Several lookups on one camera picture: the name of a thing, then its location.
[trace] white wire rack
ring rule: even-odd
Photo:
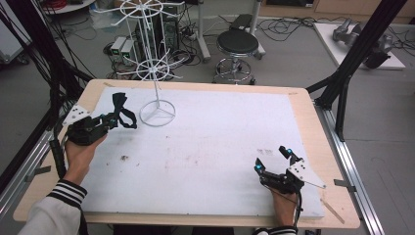
[[[168,62],[168,52],[166,45],[165,45],[165,36],[164,36],[164,28],[163,28],[163,16],[160,16],[161,21],[161,45],[164,49],[164,55],[159,55],[159,47],[156,43],[156,36],[155,31],[153,29],[153,25],[156,23],[153,22],[153,18],[160,14],[165,14],[169,17],[177,17],[177,15],[173,15],[171,13],[165,12],[164,6],[176,6],[179,7],[183,5],[182,3],[162,3],[159,0],[136,0],[135,2],[131,0],[124,1],[119,8],[114,8],[110,10],[104,11],[96,11],[97,13],[107,13],[112,11],[120,11],[123,14],[123,17],[117,22],[112,23],[112,25],[118,25],[121,22],[124,22],[128,19],[133,19],[137,21],[138,28],[140,30],[142,48],[145,56],[145,60],[141,63],[132,61],[128,58],[125,60],[135,64],[136,70],[129,71],[129,72],[118,72],[118,74],[137,74],[137,76],[143,80],[151,80],[155,84],[155,91],[156,91],[156,100],[147,103],[141,110],[140,110],[140,119],[143,123],[148,124],[150,126],[163,126],[172,122],[175,118],[175,108],[173,104],[166,100],[161,100],[159,97],[159,81],[164,80],[168,76],[172,76],[175,78],[181,78],[180,76],[176,76],[170,72],[170,67],[177,66],[178,64],[182,63],[182,61],[169,63]],[[126,21],[128,32],[130,38],[132,38],[132,32],[129,21]],[[135,45],[133,44],[133,51],[136,60],[138,61],[137,50]]]

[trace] black pole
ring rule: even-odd
[[[342,141],[345,141],[343,130],[348,84],[353,74],[371,53],[372,47],[387,30],[406,1],[383,0],[351,46],[339,68],[328,78],[306,88],[311,93],[326,86],[323,94],[315,100],[315,104],[321,106],[324,110],[331,110],[333,102],[340,96],[336,117],[336,133]]]

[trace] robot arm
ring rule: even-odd
[[[256,159],[254,170],[259,175],[259,182],[262,185],[274,188],[282,194],[298,194],[302,186],[304,186],[304,182],[320,188],[326,188],[324,182],[304,159],[297,157],[291,149],[287,150],[284,146],[281,146],[279,151],[287,160],[290,160],[290,166],[283,174],[266,171],[265,165],[263,165],[260,159]]]

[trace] black strap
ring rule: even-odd
[[[114,114],[117,116],[119,123],[124,126],[125,128],[137,128],[137,118],[135,117],[134,113],[127,110],[123,105],[127,97],[125,97],[125,93],[119,92],[113,95],[113,103],[114,103]],[[126,117],[132,120],[132,124],[125,123],[124,120],[119,116],[119,114],[123,114]]]
[[[132,124],[125,123],[120,116],[118,116],[119,123],[124,126],[125,128],[134,128],[137,129],[137,118],[135,117],[134,113],[131,111],[122,108],[120,111],[123,115],[125,115],[127,118],[130,118],[132,120]]]

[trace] striped sleeve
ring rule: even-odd
[[[253,235],[296,235],[297,230],[293,226],[281,226],[272,229],[259,228]]]
[[[87,191],[70,181],[61,179],[47,197],[56,198],[62,202],[80,209]]]

